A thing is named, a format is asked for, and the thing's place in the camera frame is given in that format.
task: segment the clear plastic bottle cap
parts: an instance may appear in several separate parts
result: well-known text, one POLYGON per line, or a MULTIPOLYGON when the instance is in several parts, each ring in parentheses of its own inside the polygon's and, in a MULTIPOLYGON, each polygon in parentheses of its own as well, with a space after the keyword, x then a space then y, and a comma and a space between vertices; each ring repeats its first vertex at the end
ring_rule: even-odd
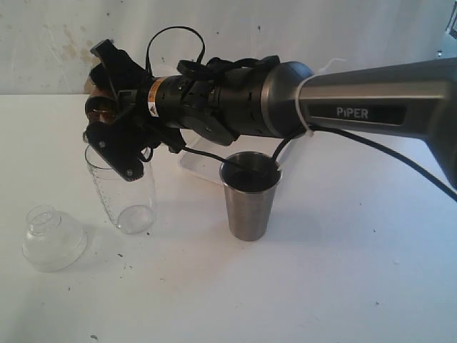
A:
POLYGON ((42 205, 26 217, 22 254, 40 272, 55 272, 75 262, 87 246, 81 224, 65 212, 42 205))

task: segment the bottle neck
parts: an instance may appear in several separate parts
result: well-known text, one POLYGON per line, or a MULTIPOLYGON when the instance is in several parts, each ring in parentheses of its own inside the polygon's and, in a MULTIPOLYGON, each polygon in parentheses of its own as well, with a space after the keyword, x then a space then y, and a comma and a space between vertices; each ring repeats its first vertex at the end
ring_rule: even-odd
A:
POLYGON ((59 226, 60 214, 51 206, 40 206, 32 209, 27 214, 29 232, 34 235, 44 234, 59 226))

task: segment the white table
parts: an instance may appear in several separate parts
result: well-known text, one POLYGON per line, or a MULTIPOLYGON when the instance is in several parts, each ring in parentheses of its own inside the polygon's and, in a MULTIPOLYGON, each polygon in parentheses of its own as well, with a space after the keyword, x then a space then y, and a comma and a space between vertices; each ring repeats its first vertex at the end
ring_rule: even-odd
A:
MULTIPOLYGON (((0 342, 457 341, 457 205, 415 171, 330 134, 300 141, 265 237, 246 243, 223 189, 161 147, 158 222, 127 236, 86 170, 85 98, 0 96, 0 342), (21 255, 38 204, 88 230, 61 272, 21 255)), ((370 137, 443 177, 425 144, 370 137)))

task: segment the white plastic tray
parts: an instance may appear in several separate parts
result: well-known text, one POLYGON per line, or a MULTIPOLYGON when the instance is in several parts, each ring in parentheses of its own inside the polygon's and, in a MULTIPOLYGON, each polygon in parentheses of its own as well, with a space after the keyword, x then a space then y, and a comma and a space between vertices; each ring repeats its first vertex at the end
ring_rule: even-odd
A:
MULTIPOLYGON (((197 137, 189 146, 193 149, 211 152, 226 158, 240 151, 259 151, 271 156, 280 142, 280 139, 275 138, 240 136, 230 146, 220 146, 204 138, 197 137)), ((284 155, 283 151, 279 158, 279 164, 281 164, 281 157, 284 155)), ((221 162, 215 159, 182 151, 180 153, 179 166, 196 177, 222 185, 219 177, 221 162)))

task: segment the stainless steel cup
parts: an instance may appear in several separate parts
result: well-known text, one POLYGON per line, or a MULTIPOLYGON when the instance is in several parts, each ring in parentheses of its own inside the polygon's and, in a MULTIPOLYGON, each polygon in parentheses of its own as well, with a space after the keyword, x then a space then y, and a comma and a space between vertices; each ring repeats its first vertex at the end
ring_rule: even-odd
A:
POLYGON ((231 233, 243 241, 256 241, 265 234, 281 171, 260 152, 243 151, 227 159, 258 172, 248 173, 226 162, 219 169, 231 233))

